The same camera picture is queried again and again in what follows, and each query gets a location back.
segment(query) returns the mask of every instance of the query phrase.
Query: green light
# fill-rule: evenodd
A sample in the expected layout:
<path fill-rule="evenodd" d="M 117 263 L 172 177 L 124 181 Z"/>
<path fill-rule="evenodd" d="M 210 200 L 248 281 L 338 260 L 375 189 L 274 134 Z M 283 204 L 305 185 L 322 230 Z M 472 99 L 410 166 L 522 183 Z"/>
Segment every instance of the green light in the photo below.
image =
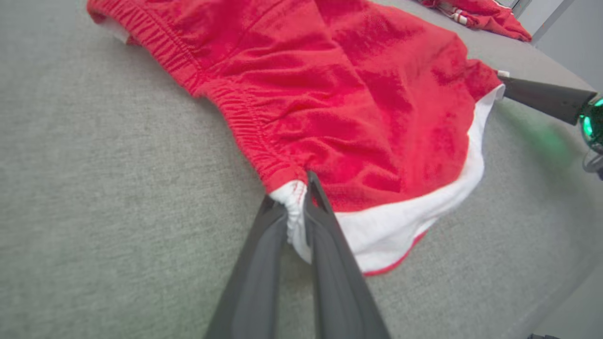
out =
<path fill-rule="evenodd" d="M 586 134 L 586 136 L 591 137 L 591 135 L 593 135 L 593 126 L 591 125 L 590 118 L 588 116 L 584 117 L 584 120 L 582 121 L 582 128 L 584 129 L 584 134 Z"/>

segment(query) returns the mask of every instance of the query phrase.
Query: gray floor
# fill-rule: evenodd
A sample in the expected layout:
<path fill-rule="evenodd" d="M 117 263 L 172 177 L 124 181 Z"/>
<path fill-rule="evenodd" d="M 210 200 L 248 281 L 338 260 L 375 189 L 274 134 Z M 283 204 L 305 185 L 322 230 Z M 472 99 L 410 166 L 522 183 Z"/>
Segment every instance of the gray floor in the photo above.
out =
<path fill-rule="evenodd" d="M 603 337 L 603 264 L 534 330 L 560 339 Z"/>

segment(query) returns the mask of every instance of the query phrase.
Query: folded red garment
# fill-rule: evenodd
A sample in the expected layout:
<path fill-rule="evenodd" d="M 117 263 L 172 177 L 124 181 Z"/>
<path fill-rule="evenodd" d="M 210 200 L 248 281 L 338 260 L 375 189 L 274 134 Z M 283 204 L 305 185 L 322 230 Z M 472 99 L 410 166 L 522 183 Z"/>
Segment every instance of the folded red garment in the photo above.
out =
<path fill-rule="evenodd" d="M 408 13 L 365 0 L 89 0 L 88 11 L 219 107 L 307 261 L 306 170 L 366 273 L 399 263 L 482 176 L 503 87 L 456 34 Z"/>
<path fill-rule="evenodd" d="M 419 0 L 427 7 L 440 9 L 452 20 L 477 30 L 532 41 L 532 36 L 515 19 L 513 10 L 495 0 Z"/>

